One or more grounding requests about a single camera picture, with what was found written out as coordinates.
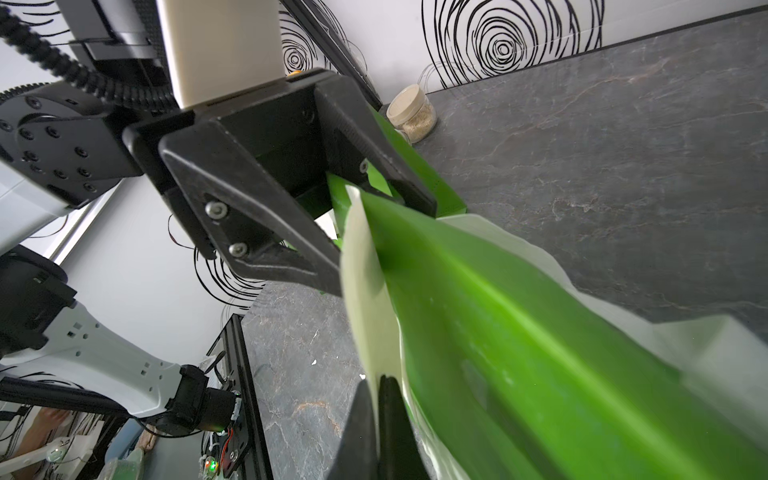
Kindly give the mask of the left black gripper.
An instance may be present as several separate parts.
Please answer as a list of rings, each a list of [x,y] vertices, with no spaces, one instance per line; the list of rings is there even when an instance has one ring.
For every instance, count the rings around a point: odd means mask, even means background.
[[[316,222],[331,128],[316,101],[331,79],[314,69],[147,121],[63,82],[23,85],[1,96],[1,158],[56,215],[146,175],[202,254],[338,296],[340,250]]]

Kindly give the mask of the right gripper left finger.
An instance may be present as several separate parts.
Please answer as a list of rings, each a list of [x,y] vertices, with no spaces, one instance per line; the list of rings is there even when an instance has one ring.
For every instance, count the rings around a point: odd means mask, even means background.
[[[378,478],[376,413],[366,380],[356,388],[328,480]]]

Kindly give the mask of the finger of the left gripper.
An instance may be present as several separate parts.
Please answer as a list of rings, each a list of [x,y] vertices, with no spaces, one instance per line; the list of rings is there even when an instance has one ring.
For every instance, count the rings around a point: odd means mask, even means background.
[[[314,94],[326,152],[334,157],[340,175],[354,183],[361,181],[359,163],[339,152],[339,141],[344,139],[362,159],[369,160],[383,174],[407,207],[435,216],[437,201],[434,195],[385,137],[355,82],[334,74],[319,81]]]

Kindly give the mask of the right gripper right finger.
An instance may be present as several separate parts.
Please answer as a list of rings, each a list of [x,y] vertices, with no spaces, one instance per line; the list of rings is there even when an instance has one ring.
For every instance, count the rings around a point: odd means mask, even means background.
[[[378,393],[379,479],[429,479],[396,378],[382,376]]]

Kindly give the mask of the green bag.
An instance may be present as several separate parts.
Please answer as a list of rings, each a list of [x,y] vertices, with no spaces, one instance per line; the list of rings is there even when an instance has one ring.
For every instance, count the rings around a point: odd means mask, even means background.
[[[654,324],[481,216],[362,202],[429,478],[766,477],[767,346],[740,322]]]
[[[313,174],[311,181],[294,189],[292,195],[314,219],[328,211],[333,212],[337,244],[344,235],[351,205],[344,189],[348,185],[390,197],[407,207],[412,206],[414,193],[425,193],[434,201],[434,208],[428,213],[435,218],[467,212],[467,205],[460,196],[385,116],[369,108],[366,123],[361,125],[355,120],[353,126],[356,132],[373,132],[375,139],[385,143],[394,155],[395,164],[371,161],[342,131],[335,131],[326,139],[329,158],[307,161],[304,166],[291,169],[293,173]]]

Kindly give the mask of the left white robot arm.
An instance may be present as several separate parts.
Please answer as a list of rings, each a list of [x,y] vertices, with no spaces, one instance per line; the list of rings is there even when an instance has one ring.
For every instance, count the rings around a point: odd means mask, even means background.
[[[205,258],[245,278],[339,294],[340,252],[316,224],[340,178],[444,212],[440,179],[356,83],[314,70],[141,119],[63,82],[1,97],[1,383],[4,400],[130,415],[170,435],[223,431],[244,389],[209,386],[110,331],[66,274],[23,239],[119,181],[146,176]]]

